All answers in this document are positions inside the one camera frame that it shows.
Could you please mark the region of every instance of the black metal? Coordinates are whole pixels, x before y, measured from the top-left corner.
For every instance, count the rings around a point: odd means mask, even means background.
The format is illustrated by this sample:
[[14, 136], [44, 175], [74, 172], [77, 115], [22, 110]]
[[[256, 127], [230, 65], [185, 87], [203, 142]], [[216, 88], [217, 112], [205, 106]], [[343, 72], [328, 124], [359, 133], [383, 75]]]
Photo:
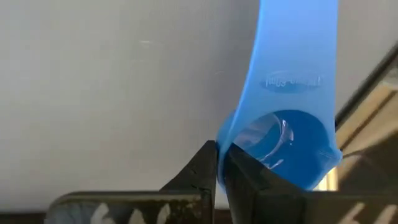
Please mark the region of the black metal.
[[105, 204], [106, 217], [127, 223], [139, 211], [146, 224], [159, 223], [167, 208], [165, 223], [214, 223], [217, 147], [208, 141], [191, 161], [158, 192], [75, 192], [56, 200], [47, 212], [47, 224], [90, 223], [95, 210]]
[[306, 192], [232, 145], [224, 180], [234, 224], [398, 223], [395, 194]]
[[43, 224], [44, 212], [32, 213], [0, 213], [1, 224]]
[[[281, 179], [235, 144], [230, 147], [226, 155], [224, 181], [229, 208], [235, 224], [258, 223], [258, 221], [294, 224], [292, 220], [295, 220], [296, 217], [293, 217], [293, 214], [278, 215], [287, 211], [286, 209], [290, 206], [289, 204], [288, 207], [281, 205], [286, 200], [279, 200], [274, 203], [274, 201], [265, 198], [265, 200], [259, 201], [259, 194], [295, 195], [302, 190]], [[272, 217], [276, 216], [277, 222], [269, 222], [268, 214]]]

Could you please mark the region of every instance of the white backdrop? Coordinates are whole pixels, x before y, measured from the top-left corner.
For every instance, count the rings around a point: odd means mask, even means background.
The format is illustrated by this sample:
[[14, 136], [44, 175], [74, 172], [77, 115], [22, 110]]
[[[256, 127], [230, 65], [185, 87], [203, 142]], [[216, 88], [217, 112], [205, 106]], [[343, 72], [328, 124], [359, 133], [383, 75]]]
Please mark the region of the white backdrop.
[[[165, 184], [236, 106], [257, 5], [0, 1], [0, 210]], [[398, 1], [340, 8], [336, 111], [398, 40]]]

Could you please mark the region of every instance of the blue plastic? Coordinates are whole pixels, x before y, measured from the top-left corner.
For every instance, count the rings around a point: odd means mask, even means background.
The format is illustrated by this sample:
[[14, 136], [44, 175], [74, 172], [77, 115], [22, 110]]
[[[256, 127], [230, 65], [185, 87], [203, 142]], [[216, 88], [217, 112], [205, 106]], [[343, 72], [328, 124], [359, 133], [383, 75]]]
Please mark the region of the blue plastic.
[[218, 133], [218, 180], [234, 142], [282, 178], [312, 190], [341, 160], [335, 143], [338, 0], [261, 0], [237, 110]]

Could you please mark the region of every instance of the transparent plastic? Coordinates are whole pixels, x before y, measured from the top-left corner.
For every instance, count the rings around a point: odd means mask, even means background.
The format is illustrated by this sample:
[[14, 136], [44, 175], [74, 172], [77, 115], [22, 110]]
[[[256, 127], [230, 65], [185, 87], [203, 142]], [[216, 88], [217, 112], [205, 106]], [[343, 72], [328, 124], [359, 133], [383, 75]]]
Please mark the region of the transparent plastic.
[[335, 143], [337, 0], [260, 1], [238, 108], [218, 133], [218, 179], [234, 142], [293, 184], [313, 189], [341, 160]]

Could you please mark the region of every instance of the gray surface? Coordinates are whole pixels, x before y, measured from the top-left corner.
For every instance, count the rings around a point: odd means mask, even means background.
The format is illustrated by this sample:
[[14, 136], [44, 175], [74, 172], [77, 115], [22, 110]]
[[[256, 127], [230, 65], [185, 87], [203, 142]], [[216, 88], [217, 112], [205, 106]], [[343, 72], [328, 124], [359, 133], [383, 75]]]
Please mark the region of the gray surface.
[[[341, 1], [336, 110], [398, 39], [397, 8]], [[0, 210], [165, 184], [235, 107], [256, 11], [256, 0], [0, 1]]]

